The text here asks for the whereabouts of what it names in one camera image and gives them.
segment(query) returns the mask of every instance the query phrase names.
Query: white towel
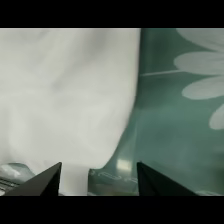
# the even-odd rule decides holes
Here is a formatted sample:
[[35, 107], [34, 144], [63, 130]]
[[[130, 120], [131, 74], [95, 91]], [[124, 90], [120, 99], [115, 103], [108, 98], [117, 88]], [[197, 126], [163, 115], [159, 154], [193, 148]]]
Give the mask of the white towel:
[[60, 192], [86, 195], [133, 106], [140, 29], [0, 29], [0, 163], [38, 174], [62, 162]]

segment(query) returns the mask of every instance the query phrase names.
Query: white line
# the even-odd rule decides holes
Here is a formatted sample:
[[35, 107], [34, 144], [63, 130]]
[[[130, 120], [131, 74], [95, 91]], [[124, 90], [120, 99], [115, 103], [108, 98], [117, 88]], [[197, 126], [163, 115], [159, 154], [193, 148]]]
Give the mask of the white line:
[[144, 74], [140, 75], [140, 77], [150, 76], [150, 75], [162, 75], [162, 74], [178, 73], [178, 72], [183, 72], [183, 71], [181, 71], [181, 70], [170, 70], [170, 71], [164, 71], [164, 72], [151, 72], [151, 73], [144, 73]]

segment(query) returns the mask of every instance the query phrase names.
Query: teal fabric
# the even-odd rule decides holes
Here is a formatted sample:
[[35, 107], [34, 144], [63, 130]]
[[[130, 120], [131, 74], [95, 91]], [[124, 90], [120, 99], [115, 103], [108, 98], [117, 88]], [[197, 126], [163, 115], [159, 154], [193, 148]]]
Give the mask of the teal fabric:
[[210, 50], [175, 28], [142, 30], [135, 106], [114, 156], [89, 173], [91, 195], [138, 195], [138, 161], [199, 194], [224, 194], [224, 130], [209, 127], [223, 97], [184, 97], [183, 89], [210, 76], [174, 63], [180, 55], [204, 51]]

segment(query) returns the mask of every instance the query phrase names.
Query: white fabric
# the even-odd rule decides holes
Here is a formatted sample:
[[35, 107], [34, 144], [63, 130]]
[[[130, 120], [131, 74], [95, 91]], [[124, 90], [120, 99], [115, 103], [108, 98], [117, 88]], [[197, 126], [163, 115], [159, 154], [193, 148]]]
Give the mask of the white fabric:
[[60, 192], [86, 195], [135, 97], [137, 28], [0, 29], [0, 162], [62, 162]]

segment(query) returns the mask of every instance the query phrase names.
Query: white flower petal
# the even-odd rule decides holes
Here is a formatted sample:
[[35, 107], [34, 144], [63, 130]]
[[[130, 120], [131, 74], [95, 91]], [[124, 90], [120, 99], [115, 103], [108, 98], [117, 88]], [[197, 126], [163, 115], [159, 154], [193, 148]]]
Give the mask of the white flower petal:
[[209, 126], [215, 130], [224, 129], [224, 104], [212, 114]]
[[182, 71], [199, 75], [224, 75], [224, 53], [193, 52], [174, 59]]
[[219, 76], [194, 82], [183, 89], [182, 95], [193, 100], [224, 96], [224, 77]]
[[177, 28], [177, 32], [194, 44], [224, 52], [223, 28]]

